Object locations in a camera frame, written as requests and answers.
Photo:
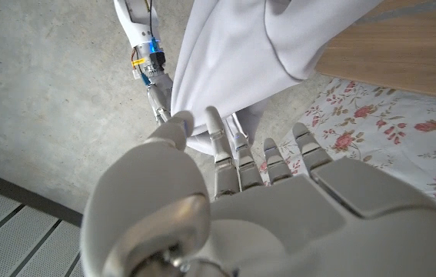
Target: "gray floor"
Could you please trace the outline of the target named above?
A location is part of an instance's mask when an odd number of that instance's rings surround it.
[[[171,76],[191,5],[156,5]],[[82,211],[103,171],[156,126],[130,51],[112,0],[0,0],[0,177]],[[329,81],[274,96],[257,141],[280,139]],[[188,153],[212,192],[211,157]]]

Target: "white sheet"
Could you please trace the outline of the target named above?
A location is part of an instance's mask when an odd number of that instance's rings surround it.
[[[206,132],[204,110],[234,112],[253,138],[264,102],[313,72],[323,46],[381,0],[196,0],[188,20],[171,112],[195,116],[194,135]],[[188,145],[211,153],[206,134]]]
[[[299,122],[333,159],[362,160],[436,200],[436,98],[336,78]],[[277,144],[307,173],[291,133]],[[261,174],[268,185],[265,163]]]

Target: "wooden table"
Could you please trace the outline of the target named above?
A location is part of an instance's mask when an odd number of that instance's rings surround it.
[[[436,1],[385,0],[332,39],[316,69],[436,96]]]

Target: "floral fabric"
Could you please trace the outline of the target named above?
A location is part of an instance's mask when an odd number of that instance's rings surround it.
[[[333,159],[362,160],[436,199],[436,98],[335,78],[299,122]],[[278,147],[293,174],[307,173],[291,132]]]

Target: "white robotic hand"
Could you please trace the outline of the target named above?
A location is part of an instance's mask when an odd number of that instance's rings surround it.
[[[136,79],[148,89],[148,100],[158,124],[170,119],[173,81],[165,73],[160,47],[158,15],[152,0],[114,0],[115,11],[132,46],[131,63]]]
[[[265,142],[272,186],[242,134],[238,169],[218,111],[207,109],[216,201],[186,155],[193,118],[179,112],[101,177],[81,233],[92,276],[436,276],[436,203],[363,162],[332,161],[293,128],[308,176]]]

